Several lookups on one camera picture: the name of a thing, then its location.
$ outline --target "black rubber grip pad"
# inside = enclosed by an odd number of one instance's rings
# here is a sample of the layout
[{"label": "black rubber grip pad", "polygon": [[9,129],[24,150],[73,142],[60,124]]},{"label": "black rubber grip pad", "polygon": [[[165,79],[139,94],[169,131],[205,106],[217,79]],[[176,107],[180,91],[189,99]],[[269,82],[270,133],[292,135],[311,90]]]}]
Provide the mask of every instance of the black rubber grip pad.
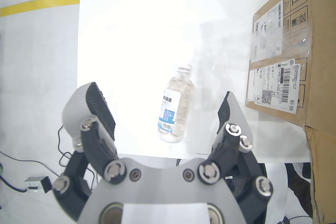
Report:
[{"label": "black rubber grip pad", "polygon": [[95,82],[89,86],[86,92],[86,103],[91,113],[97,115],[106,131],[114,140],[114,127],[116,125],[108,109],[106,100]]},{"label": "black rubber grip pad", "polygon": [[230,91],[227,92],[222,105],[220,106],[219,110],[218,110],[218,118],[219,118],[219,128],[217,133],[219,132],[219,130],[222,128],[223,124],[229,120],[230,118],[230,107],[229,107],[229,103],[228,103],[228,95],[229,95]]}]

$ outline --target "connector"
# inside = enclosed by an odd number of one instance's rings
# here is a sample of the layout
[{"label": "connector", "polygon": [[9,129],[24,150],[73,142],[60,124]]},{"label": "connector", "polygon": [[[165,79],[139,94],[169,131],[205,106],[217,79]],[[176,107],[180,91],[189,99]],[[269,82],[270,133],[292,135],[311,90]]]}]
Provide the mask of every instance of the connector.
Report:
[{"label": "connector", "polygon": [[28,192],[47,193],[51,190],[52,185],[48,176],[45,177],[30,177],[24,181],[24,185]]}]

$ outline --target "metal bolt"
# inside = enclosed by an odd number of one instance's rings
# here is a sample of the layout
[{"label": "metal bolt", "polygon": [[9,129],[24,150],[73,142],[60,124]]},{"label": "metal bolt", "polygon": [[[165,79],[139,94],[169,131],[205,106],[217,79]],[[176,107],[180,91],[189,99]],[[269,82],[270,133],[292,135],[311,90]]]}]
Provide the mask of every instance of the metal bolt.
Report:
[{"label": "metal bolt", "polygon": [[107,174],[111,177],[111,178],[115,178],[119,175],[119,171],[120,171],[120,166],[117,164],[114,164],[112,166],[110,166],[107,170]]},{"label": "metal bolt", "polygon": [[213,178],[213,177],[216,176],[216,169],[212,165],[207,164],[204,167],[204,175],[206,177],[212,177]]},{"label": "metal bolt", "polygon": [[193,179],[195,178],[195,174],[191,169],[185,169],[183,171],[183,178],[186,182],[192,182]]},{"label": "metal bolt", "polygon": [[232,133],[235,133],[235,134],[239,132],[239,129],[238,129],[237,126],[234,125],[234,124],[230,125],[229,130],[230,130]]},{"label": "metal bolt", "polygon": [[108,205],[101,214],[99,224],[120,224],[123,214],[123,205],[112,203]]},{"label": "metal bolt", "polygon": [[268,178],[259,176],[255,180],[255,185],[257,187],[258,192],[265,197],[270,197],[272,195],[271,190],[271,182]]},{"label": "metal bolt", "polygon": [[92,126],[93,126],[92,119],[87,119],[87,120],[84,121],[84,123],[82,125],[82,128],[85,128],[85,129],[89,128],[90,129],[90,128],[92,128]]},{"label": "metal bolt", "polygon": [[124,175],[125,171],[125,165],[120,160],[113,160],[105,167],[104,178],[109,182],[119,175]]},{"label": "metal bolt", "polygon": [[261,180],[261,181],[259,182],[259,184],[260,184],[260,188],[261,188],[261,190],[262,190],[263,192],[270,191],[270,189],[271,189],[271,185],[270,185],[269,181]]},{"label": "metal bolt", "polygon": [[139,169],[133,169],[129,174],[129,178],[132,182],[136,182],[141,177],[141,171]]},{"label": "metal bolt", "polygon": [[61,191],[62,189],[64,189],[66,187],[66,181],[63,180],[58,180],[55,181],[53,184],[53,189],[57,190],[57,191]]},{"label": "metal bolt", "polygon": [[245,147],[249,147],[250,144],[251,144],[251,142],[248,138],[241,138],[240,141]]},{"label": "metal bolt", "polygon": [[59,191],[60,194],[63,194],[68,190],[70,186],[70,178],[65,175],[60,176],[55,180],[52,186],[53,186],[52,189]]},{"label": "metal bolt", "polygon": [[225,125],[225,129],[230,135],[233,135],[233,136],[240,136],[242,133],[241,128],[236,124],[227,123]]},{"label": "metal bolt", "polygon": [[198,174],[200,178],[207,184],[214,184],[219,180],[220,172],[215,163],[198,166]]},{"label": "metal bolt", "polygon": [[239,142],[239,151],[243,153],[248,153],[253,148],[253,145],[251,144],[251,141],[247,138],[246,135],[240,136],[240,142]]},{"label": "metal bolt", "polygon": [[221,212],[212,204],[208,204],[208,213],[210,218],[210,224],[223,224],[224,220]]}]

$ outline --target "black cable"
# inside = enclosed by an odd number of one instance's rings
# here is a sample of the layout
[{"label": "black cable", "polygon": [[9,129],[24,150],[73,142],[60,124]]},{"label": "black cable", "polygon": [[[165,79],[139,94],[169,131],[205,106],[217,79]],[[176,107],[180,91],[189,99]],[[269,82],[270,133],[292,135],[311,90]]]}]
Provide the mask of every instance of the black cable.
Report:
[{"label": "black cable", "polygon": [[[58,135],[58,137],[59,137],[59,143],[58,143],[58,145],[57,145],[57,149],[59,150],[59,152],[62,154],[62,157],[60,158],[60,160],[59,160],[59,165],[60,166],[62,166],[62,167],[66,167],[66,165],[63,165],[63,164],[61,164],[61,160],[62,160],[62,158],[67,158],[67,159],[70,159],[71,158],[71,156],[72,156],[72,154],[70,153],[70,152],[65,152],[65,153],[63,153],[61,150],[60,150],[60,143],[61,143],[61,138],[60,138],[60,131],[62,130],[62,128],[63,128],[63,126],[61,126],[60,127],[60,129],[57,131],[57,135]],[[92,178],[92,183],[91,183],[91,191],[93,190],[92,188],[93,188],[93,182],[95,181],[94,180],[94,172],[91,170],[91,169],[89,169],[88,167],[86,168],[87,170],[89,170],[91,173],[92,173],[92,175],[93,175],[93,178]]]},{"label": "black cable", "polygon": [[52,172],[52,173],[54,173],[56,176],[60,176],[60,175],[58,175],[57,173],[55,173],[52,169],[50,169],[47,165],[45,165],[44,163],[42,163],[42,162],[39,162],[38,160],[31,160],[31,159],[17,159],[17,158],[13,158],[13,157],[11,157],[11,156],[9,156],[9,155],[6,155],[5,153],[3,153],[3,152],[1,152],[0,151],[0,153],[1,154],[3,154],[4,156],[6,156],[6,157],[8,157],[8,158],[11,158],[11,159],[13,159],[13,160],[17,160],[18,162],[31,162],[31,163],[38,163],[38,164],[42,164],[46,169],[48,169],[50,172]]},{"label": "black cable", "polygon": [[12,186],[10,183],[8,183],[2,176],[0,176],[0,180],[2,180],[5,185],[9,186],[11,189],[14,189],[15,191],[18,191],[18,192],[21,192],[21,193],[24,193],[27,191],[27,189],[18,189],[14,186]]},{"label": "black cable", "polygon": [[308,215],[300,215],[300,216],[292,217],[292,218],[290,218],[290,219],[288,219],[288,220],[292,220],[292,219],[294,219],[294,218],[299,218],[299,217],[309,217],[309,218],[311,218],[311,217],[308,216]]}]

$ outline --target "plastic bottle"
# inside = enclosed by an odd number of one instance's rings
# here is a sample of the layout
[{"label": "plastic bottle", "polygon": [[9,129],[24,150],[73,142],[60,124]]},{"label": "plastic bottle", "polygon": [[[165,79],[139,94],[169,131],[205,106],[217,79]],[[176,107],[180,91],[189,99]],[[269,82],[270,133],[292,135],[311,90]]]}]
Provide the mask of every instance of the plastic bottle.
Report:
[{"label": "plastic bottle", "polygon": [[163,95],[158,131],[159,138],[165,142],[178,143],[185,135],[190,101],[195,89],[190,80],[191,72],[190,64],[179,67]]}]

